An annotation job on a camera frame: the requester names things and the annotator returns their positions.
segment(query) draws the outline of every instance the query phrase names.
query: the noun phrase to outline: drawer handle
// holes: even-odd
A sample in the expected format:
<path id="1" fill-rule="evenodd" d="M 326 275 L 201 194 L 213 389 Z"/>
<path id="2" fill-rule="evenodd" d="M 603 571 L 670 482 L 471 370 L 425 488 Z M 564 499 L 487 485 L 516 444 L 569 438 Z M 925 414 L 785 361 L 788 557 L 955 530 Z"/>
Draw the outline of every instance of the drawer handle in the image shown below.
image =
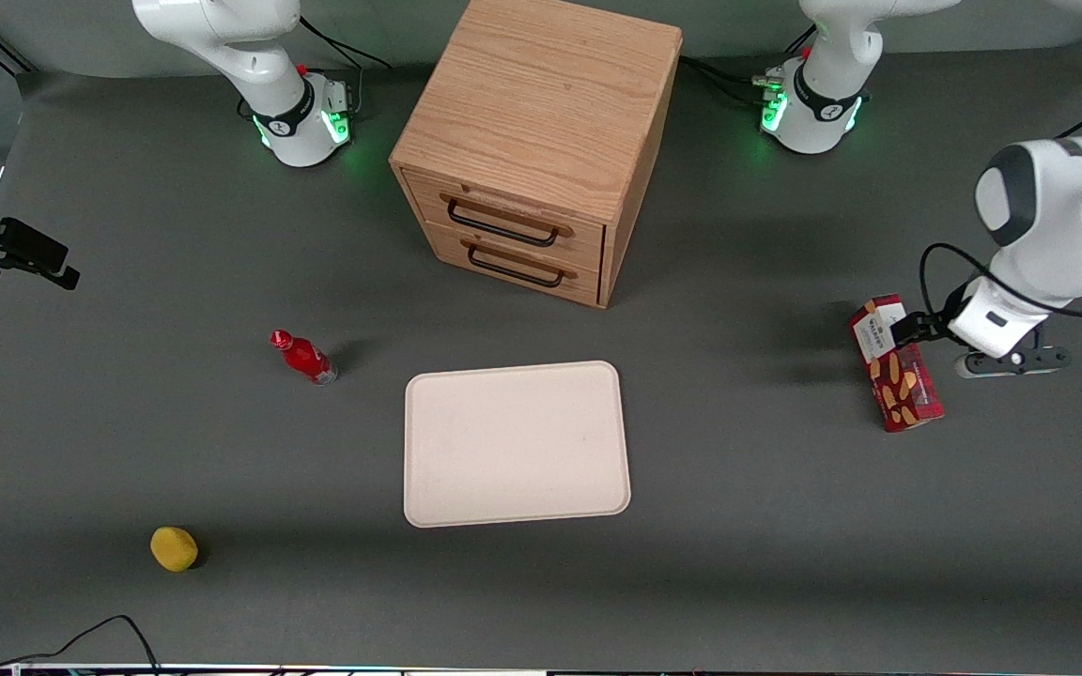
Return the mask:
<path id="1" fill-rule="evenodd" d="M 496 264 L 488 264 L 486 261 L 479 261 L 474 257 L 474 253 L 477 252 L 478 248 L 474 244 L 466 244 L 470 249 L 466 252 L 466 260 L 470 261 L 470 265 L 474 267 L 480 267 L 481 269 L 489 269 L 490 273 L 505 274 L 507 277 L 514 277 L 519 279 L 519 281 L 527 281 L 529 283 L 537 283 L 538 287 L 544 288 L 556 288 L 562 283 L 563 273 L 558 270 L 557 279 L 541 279 L 540 277 L 532 277 L 531 274 L 516 273 L 515 269 L 506 268 L 504 266 L 498 266 Z"/>
<path id="2" fill-rule="evenodd" d="M 516 242 L 524 242 L 533 247 L 552 247 L 558 240 L 557 227 L 553 228 L 553 231 L 550 231 L 550 237 L 545 237 L 545 239 L 529 237 L 528 235 L 520 235 L 518 231 L 504 230 L 502 227 L 490 225 L 490 223 L 481 223 L 480 220 L 473 220 L 472 217 L 463 217 L 463 215 L 456 214 L 453 210 L 457 209 L 457 206 L 459 206 L 459 201 L 450 200 L 450 209 L 447 210 L 448 214 L 450 214 L 450 220 L 453 223 L 473 227 L 475 230 L 489 231 L 489 234 L 507 237 L 507 239 L 514 239 Z"/>

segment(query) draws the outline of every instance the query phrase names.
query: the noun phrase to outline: green led light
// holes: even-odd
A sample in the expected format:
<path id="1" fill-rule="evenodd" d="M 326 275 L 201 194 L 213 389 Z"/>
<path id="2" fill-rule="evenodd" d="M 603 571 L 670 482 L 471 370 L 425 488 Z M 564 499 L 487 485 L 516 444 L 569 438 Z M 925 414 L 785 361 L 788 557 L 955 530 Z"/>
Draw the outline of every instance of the green led light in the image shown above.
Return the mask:
<path id="1" fill-rule="evenodd" d="M 261 128 L 261 123 L 258 121 L 258 116 L 253 116 L 253 127 L 256 127 L 258 133 L 261 134 L 261 144 L 269 148 L 269 138 L 266 138 L 266 130 Z"/>
<path id="2" fill-rule="evenodd" d="M 348 116 L 343 115 L 343 112 L 329 112 L 328 110 L 320 110 L 319 119 L 324 120 L 324 124 L 328 129 L 331 140 L 337 143 L 337 146 L 340 146 L 342 143 L 348 141 Z"/>
<path id="3" fill-rule="evenodd" d="M 767 104 L 767 110 L 763 112 L 763 127 L 768 132 L 779 129 L 784 110 L 787 110 L 787 94 L 778 94 L 773 102 Z"/>
<path id="4" fill-rule="evenodd" d="M 858 118 L 858 108 L 862 107 L 862 96 L 858 96 L 858 101 L 854 103 L 854 110 L 850 110 L 850 121 L 845 123 L 845 130 L 847 132 L 854 129 L 854 120 Z"/>

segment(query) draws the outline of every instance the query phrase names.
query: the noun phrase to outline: yellow sponge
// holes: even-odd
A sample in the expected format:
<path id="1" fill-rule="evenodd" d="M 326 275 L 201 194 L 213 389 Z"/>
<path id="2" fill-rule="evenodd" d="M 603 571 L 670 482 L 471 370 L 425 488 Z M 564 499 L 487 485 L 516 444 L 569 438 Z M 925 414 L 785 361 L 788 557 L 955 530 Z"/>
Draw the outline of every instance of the yellow sponge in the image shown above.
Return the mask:
<path id="1" fill-rule="evenodd" d="M 161 568 L 171 573 L 181 573 L 188 569 L 198 557 L 198 544 L 195 544 L 189 533 L 174 526 L 162 526 L 153 532 L 149 540 L 153 557 L 158 559 Z"/>

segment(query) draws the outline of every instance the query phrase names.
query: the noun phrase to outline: red box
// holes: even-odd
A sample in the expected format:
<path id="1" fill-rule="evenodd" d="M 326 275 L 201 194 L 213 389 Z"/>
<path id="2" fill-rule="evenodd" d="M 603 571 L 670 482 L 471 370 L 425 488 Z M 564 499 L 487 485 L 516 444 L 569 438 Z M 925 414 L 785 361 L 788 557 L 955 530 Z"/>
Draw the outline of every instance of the red box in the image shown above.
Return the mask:
<path id="1" fill-rule="evenodd" d="M 893 324 L 905 316 L 905 304 L 893 294 L 868 301 L 850 317 L 850 332 L 888 432 L 903 432 L 945 415 L 919 347 L 897 347 L 893 340 Z"/>

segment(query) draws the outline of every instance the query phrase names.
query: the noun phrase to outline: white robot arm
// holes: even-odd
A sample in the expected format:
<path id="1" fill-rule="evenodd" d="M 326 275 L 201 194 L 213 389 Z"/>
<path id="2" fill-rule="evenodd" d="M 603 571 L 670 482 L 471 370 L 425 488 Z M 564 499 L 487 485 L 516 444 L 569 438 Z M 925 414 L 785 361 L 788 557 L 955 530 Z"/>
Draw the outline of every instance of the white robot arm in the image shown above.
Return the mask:
<path id="1" fill-rule="evenodd" d="M 1082 1 L 1052 2 L 1082 12 Z M 1082 137 L 1000 150 L 976 184 L 975 206 L 1000 246 L 988 268 L 1005 286 L 1052 308 L 1082 296 Z M 1001 358 L 1050 314 L 979 277 L 966 287 L 950 330 Z"/>
<path id="2" fill-rule="evenodd" d="M 791 150 L 832 149 L 854 127 L 862 87 L 884 53 L 875 22 L 952 8 L 959 0 L 800 0 L 819 38 L 808 58 L 790 57 L 765 78 L 778 94 L 763 118 L 763 132 Z"/>
<path id="3" fill-rule="evenodd" d="M 298 25 L 300 1 L 132 0 L 132 9 L 154 38 L 232 81 L 253 108 L 262 142 L 287 165 L 315 165 L 348 141 L 344 84 L 301 74 L 287 51 L 268 42 Z"/>

